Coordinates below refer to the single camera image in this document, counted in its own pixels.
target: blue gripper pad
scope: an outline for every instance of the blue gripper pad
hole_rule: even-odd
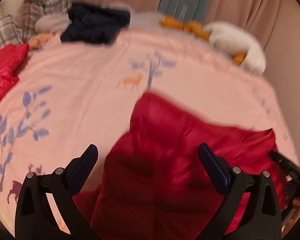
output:
[[[73,159],[66,167],[67,193],[69,197],[78,195],[90,172],[98,160],[98,149],[91,144],[80,158]]]
[[[206,143],[199,146],[199,159],[206,170],[217,192],[227,196],[229,192],[230,174],[221,167],[221,163]]]

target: white plush toy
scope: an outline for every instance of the white plush toy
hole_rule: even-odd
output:
[[[210,33],[209,44],[231,56],[245,55],[240,67],[253,73],[262,74],[266,69],[266,56],[260,42],[246,30],[231,23],[216,21],[203,27]]]

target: orange deer print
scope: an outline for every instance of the orange deer print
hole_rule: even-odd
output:
[[[131,87],[131,91],[134,89],[134,87],[139,87],[139,84],[141,83],[141,81],[143,80],[143,75],[142,74],[138,74],[135,77],[126,77],[124,79],[122,79],[119,83],[117,88],[119,88],[120,85],[124,85],[124,88],[127,87],[128,84],[132,85]]]

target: dark blue folded garment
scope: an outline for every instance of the dark blue folded garment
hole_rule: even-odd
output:
[[[62,34],[62,42],[85,41],[107,44],[130,23],[130,13],[127,11],[101,8],[86,3],[73,3],[68,15],[72,24]]]

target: silver bolt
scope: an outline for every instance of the silver bolt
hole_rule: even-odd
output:
[[[263,176],[269,178],[270,177],[270,172],[269,171],[264,171],[263,173]]]
[[[55,172],[56,174],[61,175],[63,173],[63,168],[57,168]]]
[[[233,167],[233,168],[232,168],[232,171],[233,171],[234,173],[236,173],[236,174],[241,173],[241,169],[240,169],[239,167]]]
[[[31,179],[34,176],[34,173],[31,171],[27,174],[27,178]]]

